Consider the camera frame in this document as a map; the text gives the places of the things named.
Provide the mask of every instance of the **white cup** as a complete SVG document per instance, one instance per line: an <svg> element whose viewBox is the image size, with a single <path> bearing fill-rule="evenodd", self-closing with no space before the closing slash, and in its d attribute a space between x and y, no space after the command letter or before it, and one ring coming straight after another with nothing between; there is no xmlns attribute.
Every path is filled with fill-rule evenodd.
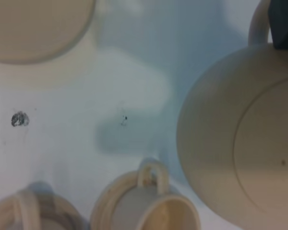
<svg viewBox="0 0 288 230"><path fill-rule="evenodd" d="M156 186L152 171L156 172ZM169 190L166 168L150 162L139 170L137 187L119 199L111 229L199 230L200 222L191 201Z"/></svg>
<svg viewBox="0 0 288 230"><path fill-rule="evenodd" d="M80 230L78 212L63 198L23 190L0 202L0 230Z"/></svg>

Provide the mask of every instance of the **teapot handle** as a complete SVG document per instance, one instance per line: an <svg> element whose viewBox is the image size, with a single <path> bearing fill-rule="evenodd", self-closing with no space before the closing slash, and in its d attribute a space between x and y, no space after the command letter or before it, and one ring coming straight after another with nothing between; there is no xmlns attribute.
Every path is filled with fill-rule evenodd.
<svg viewBox="0 0 288 230"><path fill-rule="evenodd" d="M270 23L268 9L271 0L261 0L253 15L249 30L249 46L268 43Z"/></svg>

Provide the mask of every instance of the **dark object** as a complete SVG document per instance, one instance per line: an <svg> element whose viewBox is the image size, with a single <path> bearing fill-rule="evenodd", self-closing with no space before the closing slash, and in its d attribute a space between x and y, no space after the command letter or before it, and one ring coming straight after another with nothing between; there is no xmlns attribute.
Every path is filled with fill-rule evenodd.
<svg viewBox="0 0 288 230"><path fill-rule="evenodd" d="M27 126L29 124L29 117L24 112L17 112L12 116L12 126Z"/></svg>
<svg viewBox="0 0 288 230"><path fill-rule="evenodd" d="M288 49L288 0L271 0L268 14L274 47Z"/></svg>

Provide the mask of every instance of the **cup rim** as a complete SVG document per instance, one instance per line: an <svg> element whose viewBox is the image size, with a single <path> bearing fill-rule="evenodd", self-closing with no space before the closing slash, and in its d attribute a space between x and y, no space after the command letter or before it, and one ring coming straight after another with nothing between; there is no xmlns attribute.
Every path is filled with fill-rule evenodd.
<svg viewBox="0 0 288 230"><path fill-rule="evenodd" d="M187 205L189 208L189 211L192 212L192 215L194 217L196 229L195 230L201 230L201 223L200 223L200 218L197 210L195 209L195 206L193 205L192 201L187 199L184 196L177 195L177 194L165 194L161 196L159 199L157 199L155 202L153 202L142 214L141 220L138 222L135 230L142 230L145 222L147 221L148 217L150 214L162 203L165 203L167 201L180 201L183 204Z"/></svg>

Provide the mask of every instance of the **white table surface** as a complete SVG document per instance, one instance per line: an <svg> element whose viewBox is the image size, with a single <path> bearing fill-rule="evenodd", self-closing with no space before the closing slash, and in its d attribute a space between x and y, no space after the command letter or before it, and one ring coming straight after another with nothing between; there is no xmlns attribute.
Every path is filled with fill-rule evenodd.
<svg viewBox="0 0 288 230"><path fill-rule="evenodd" d="M109 0L65 55L0 64L0 199L31 184L64 196L88 219L106 185L155 158L194 202L203 230L237 230L188 187L175 132L191 85L247 45L257 4ZM28 126L11 125L18 111Z"/></svg>

